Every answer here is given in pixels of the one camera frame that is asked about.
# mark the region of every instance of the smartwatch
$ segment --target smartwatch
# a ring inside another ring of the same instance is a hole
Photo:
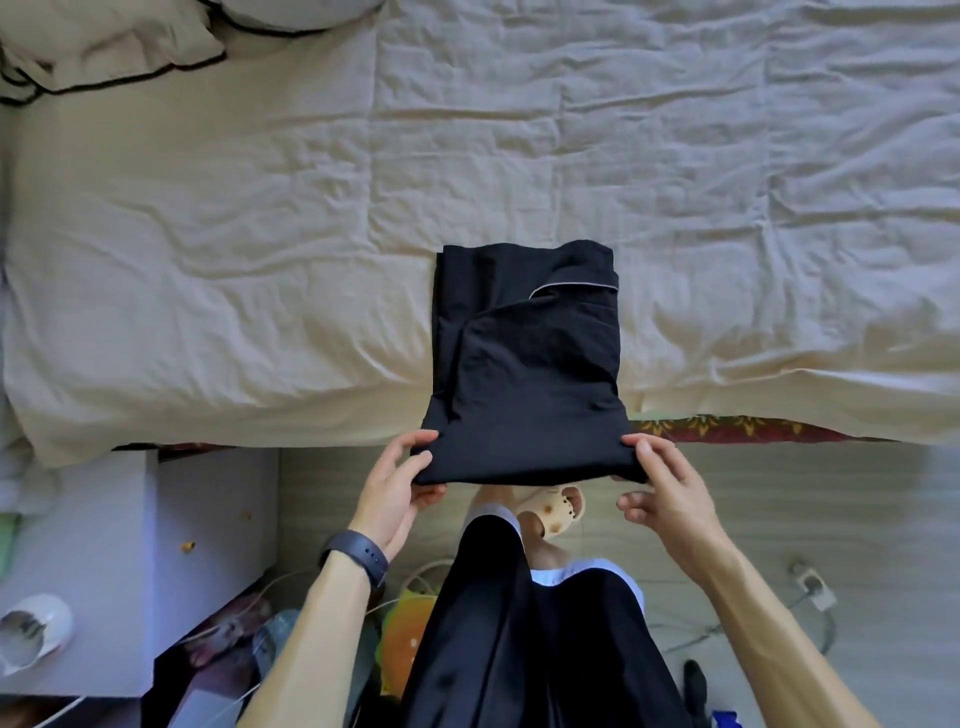
[[[326,542],[320,554],[319,566],[322,569],[330,551],[340,551],[363,567],[370,578],[371,589],[379,587],[387,577],[387,557],[383,555],[380,546],[356,531],[341,531]]]

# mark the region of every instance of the power plug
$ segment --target power plug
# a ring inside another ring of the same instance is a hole
[[[810,597],[813,606],[821,612],[836,606],[836,594],[827,586],[827,582],[824,581],[820,573],[809,564],[802,561],[797,562],[790,567],[790,575],[797,582],[797,586]]]

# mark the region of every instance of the folded black shirt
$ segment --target folded black shirt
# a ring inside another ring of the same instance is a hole
[[[433,382],[423,427],[440,431],[420,485],[561,485],[646,473],[620,367],[613,252],[444,246],[433,288]]]

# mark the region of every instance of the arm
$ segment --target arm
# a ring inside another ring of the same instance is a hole
[[[652,492],[617,502],[652,528],[707,594],[770,728],[880,728],[801,626],[727,536],[703,478],[673,443],[626,435]]]
[[[396,438],[373,466],[350,529],[393,561],[417,513],[440,500],[445,486],[415,489],[414,475],[430,462],[424,451],[399,467],[405,448],[436,439],[433,430]],[[310,587],[286,646],[237,728],[341,728],[360,642],[370,579],[345,554],[334,551]]]

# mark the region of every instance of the sandal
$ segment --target sandal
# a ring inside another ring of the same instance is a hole
[[[575,513],[573,503],[564,495],[564,490],[574,488],[580,494],[580,512]],[[529,511],[543,524],[543,538],[550,540],[579,521],[587,510],[584,492],[575,485],[560,485],[555,488],[540,488],[532,496],[520,502],[514,515]]]

